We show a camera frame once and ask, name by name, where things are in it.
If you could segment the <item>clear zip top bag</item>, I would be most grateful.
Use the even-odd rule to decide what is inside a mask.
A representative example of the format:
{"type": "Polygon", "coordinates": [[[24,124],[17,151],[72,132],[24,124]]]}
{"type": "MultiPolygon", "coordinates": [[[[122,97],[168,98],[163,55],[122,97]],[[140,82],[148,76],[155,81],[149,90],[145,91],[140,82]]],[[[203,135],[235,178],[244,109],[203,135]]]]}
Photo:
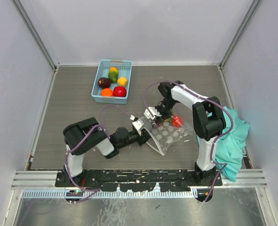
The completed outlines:
{"type": "Polygon", "coordinates": [[[192,126],[184,120],[183,126],[180,128],[174,127],[171,121],[156,122],[155,119],[150,120],[145,116],[143,116],[141,120],[144,122],[143,129],[145,129],[150,136],[146,144],[162,156],[167,153],[172,144],[193,133],[192,126]]]}

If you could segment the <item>red fake apple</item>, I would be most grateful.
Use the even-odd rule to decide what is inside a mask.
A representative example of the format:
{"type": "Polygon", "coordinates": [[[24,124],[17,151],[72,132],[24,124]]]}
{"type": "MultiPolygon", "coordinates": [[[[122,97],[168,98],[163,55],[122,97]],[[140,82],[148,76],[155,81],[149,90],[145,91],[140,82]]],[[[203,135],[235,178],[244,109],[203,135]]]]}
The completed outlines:
{"type": "Polygon", "coordinates": [[[115,97],[126,97],[127,95],[127,90],[125,87],[122,86],[116,86],[113,90],[113,95],[115,97]]]}

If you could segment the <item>orange fake fruit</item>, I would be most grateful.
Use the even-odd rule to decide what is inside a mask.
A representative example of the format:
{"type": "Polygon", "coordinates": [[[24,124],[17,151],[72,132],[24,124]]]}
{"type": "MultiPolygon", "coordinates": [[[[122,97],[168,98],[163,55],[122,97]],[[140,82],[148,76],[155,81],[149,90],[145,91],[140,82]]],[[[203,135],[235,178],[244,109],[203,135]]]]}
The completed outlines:
{"type": "Polygon", "coordinates": [[[101,91],[101,96],[104,96],[104,97],[113,97],[114,94],[113,94],[113,91],[110,89],[110,88],[105,88],[101,91]]]}

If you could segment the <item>yellow fake peach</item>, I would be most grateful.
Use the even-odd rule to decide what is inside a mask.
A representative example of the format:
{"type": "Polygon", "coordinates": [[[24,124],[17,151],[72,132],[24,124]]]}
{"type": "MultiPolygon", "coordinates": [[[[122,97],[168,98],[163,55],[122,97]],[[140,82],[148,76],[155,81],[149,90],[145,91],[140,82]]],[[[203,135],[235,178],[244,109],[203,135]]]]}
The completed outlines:
{"type": "Polygon", "coordinates": [[[125,77],[120,77],[120,78],[118,78],[118,80],[117,80],[117,84],[118,84],[119,86],[121,86],[121,87],[126,87],[127,84],[128,84],[128,79],[125,78],[125,77]]]}

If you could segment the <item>dark purple fake fruit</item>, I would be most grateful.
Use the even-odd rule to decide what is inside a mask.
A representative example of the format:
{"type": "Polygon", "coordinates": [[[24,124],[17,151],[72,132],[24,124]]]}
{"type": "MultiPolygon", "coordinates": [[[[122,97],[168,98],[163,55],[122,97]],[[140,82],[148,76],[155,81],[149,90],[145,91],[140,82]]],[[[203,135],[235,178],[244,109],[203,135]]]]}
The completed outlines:
{"type": "Polygon", "coordinates": [[[101,77],[98,81],[97,81],[97,85],[102,88],[102,89],[106,89],[109,88],[111,86],[111,80],[107,77],[101,77]]]}

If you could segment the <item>green orange fake mango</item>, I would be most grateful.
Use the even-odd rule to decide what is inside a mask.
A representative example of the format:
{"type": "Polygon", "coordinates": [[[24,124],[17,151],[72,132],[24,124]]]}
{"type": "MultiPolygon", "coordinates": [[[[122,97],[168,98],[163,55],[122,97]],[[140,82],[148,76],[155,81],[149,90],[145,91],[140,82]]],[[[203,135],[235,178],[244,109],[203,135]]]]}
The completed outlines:
{"type": "Polygon", "coordinates": [[[117,67],[110,67],[108,72],[108,78],[111,80],[112,83],[116,83],[118,80],[119,71],[117,67]]]}

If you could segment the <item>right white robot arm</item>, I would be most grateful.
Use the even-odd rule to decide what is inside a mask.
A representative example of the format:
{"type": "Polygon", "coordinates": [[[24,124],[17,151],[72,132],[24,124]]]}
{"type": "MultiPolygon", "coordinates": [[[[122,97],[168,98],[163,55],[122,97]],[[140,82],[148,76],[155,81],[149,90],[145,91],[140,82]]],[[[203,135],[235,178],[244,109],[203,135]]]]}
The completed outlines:
{"type": "Polygon", "coordinates": [[[204,186],[216,174],[214,159],[217,141],[226,128],[220,101],[217,97],[200,95],[180,81],[161,82],[158,90],[164,99],[151,112],[157,125],[173,115],[172,109],[177,103],[192,110],[193,128],[199,137],[199,155],[195,162],[194,178],[197,184],[204,186]]]}

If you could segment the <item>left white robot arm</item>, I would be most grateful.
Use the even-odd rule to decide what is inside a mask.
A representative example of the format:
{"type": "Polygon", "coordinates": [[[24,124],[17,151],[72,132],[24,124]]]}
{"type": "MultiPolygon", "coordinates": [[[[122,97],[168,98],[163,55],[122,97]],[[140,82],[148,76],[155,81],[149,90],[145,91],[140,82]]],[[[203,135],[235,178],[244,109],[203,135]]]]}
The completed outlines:
{"type": "Polygon", "coordinates": [[[131,131],[119,127],[107,135],[94,117],[69,125],[63,130],[63,135],[66,145],[65,180],[71,186],[81,184],[84,154],[89,150],[97,148],[106,159],[111,159],[119,154],[120,149],[133,143],[142,146],[151,139],[146,129],[137,130],[134,125],[131,131]]]}

